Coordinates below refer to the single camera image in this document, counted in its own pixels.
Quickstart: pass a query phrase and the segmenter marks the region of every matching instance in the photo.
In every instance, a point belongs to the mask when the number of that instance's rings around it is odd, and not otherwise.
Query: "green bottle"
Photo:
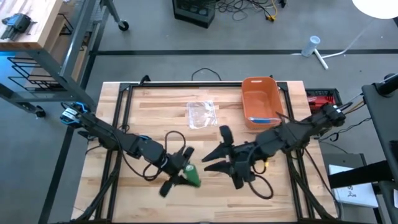
[[[197,168],[194,165],[188,164],[185,166],[184,174],[189,182],[195,184],[196,187],[200,187],[201,180],[199,179]]]

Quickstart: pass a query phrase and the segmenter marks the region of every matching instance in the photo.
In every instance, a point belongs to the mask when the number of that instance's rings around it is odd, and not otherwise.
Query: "gray concrete floor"
[[[131,30],[121,33],[109,18],[100,50],[176,50],[176,49],[301,49],[308,37],[319,35],[319,49],[343,49],[371,20],[354,8],[351,1],[289,1],[273,24],[262,13],[248,10],[249,17],[233,21],[231,14],[216,14],[209,29],[174,19],[171,1],[116,0],[123,19]],[[376,20],[354,49],[396,49],[398,28],[392,20]],[[396,55],[345,55],[327,60],[325,71],[314,58],[293,55],[218,55],[97,57],[87,93],[98,100],[106,81],[138,81],[144,75],[152,80],[189,80],[199,68],[217,71],[223,80],[273,75],[277,80],[303,80],[309,88],[337,88],[343,101],[361,91],[361,86],[377,82],[398,71]],[[15,75],[11,70],[5,75]],[[197,80],[215,80],[210,73],[199,73]],[[6,83],[2,76],[0,82]],[[66,127],[59,122],[58,103],[40,103],[48,114],[45,119],[0,101],[0,220],[4,223],[35,223]],[[346,126],[369,116],[366,109],[348,116]],[[364,153],[368,163],[384,159],[372,123],[364,123],[340,137],[336,145],[348,152]],[[67,164],[58,190],[51,222],[66,221],[72,213],[84,162],[86,141],[73,138]],[[340,153],[322,145],[324,153]],[[369,209],[345,206],[345,218],[374,222]]]

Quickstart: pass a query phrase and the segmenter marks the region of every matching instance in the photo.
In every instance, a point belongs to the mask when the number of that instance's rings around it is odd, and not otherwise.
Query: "wooden table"
[[[0,50],[44,48],[61,5],[62,0],[3,0],[0,5],[0,19],[23,13],[36,23],[28,28],[28,32],[18,35],[15,41],[0,40]],[[0,35],[6,27],[0,23]]]
[[[303,83],[287,83],[295,118],[303,119],[309,116],[310,108]],[[118,89],[119,83],[103,84],[96,115],[108,123],[113,120]],[[285,109],[282,92],[280,98]],[[191,161],[197,166],[202,185],[199,189],[176,186],[171,189],[166,198],[162,198],[159,195],[159,188],[168,179],[166,175],[161,174],[156,181],[146,182],[129,170],[125,163],[122,163],[113,222],[291,222],[297,220],[285,154],[278,152],[272,157],[267,172],[263,174],[274,188],[274,198],[270,200],[256,197],[247,184],[242,189],[236,190],[232,180],[226,174],[203,171],[203,168],[211,163],[202,163],[201,159],[222,140],[217,126],[202,129],[190,129],[188,126],[187,103],[205,100],[213,100],[218,124],[227,124],[231,128],[235,144],[255,139],[259,131],[250,130],[244,125],[240,88],[135,89],[129,114],[128,124],[131,127],[129,132],[146,134],[162,144],[166,132],[171,130],[182,132],[187,139],[187,145],[195,148]],[[92,142],[89,147],[97,144],[97,142]],[[177,151],[181,145],[180,137],[170,135],[169,152]],[[318,141],[311,140],[307,149],[327,181]],[[106,150],[99,148],[86,156],[72,218],[78,217],[98,193],[105,155]],[[143,170],[147,164],[143,159],[137,161],[131,157],[127,158],[137,170]],[[304,156],[303,159],[311,191],[326,210],[335,216],[336,210],[331,196],[322,185],[309,158]],[[269,189],[260,180],[254,182],[254,187],[263,194],[269,193]],[[107,200],[108,198],[105,200],[104,209],[107,209]],[[304,214],[307,214],[304,199],[302,207]]]

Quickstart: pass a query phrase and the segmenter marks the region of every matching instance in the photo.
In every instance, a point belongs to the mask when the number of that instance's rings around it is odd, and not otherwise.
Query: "clear plastic bag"
[[[217,116],[211,100],[187,103],[189,127],[192,129],[217,125]]]

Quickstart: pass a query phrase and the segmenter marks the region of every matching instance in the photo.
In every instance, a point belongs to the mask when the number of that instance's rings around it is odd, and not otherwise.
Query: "orange plastic container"
[[[279,89],[273,78],[252,77],[242,82],[242,102],[246,126],[267,129],[281,122],[283,114]]]

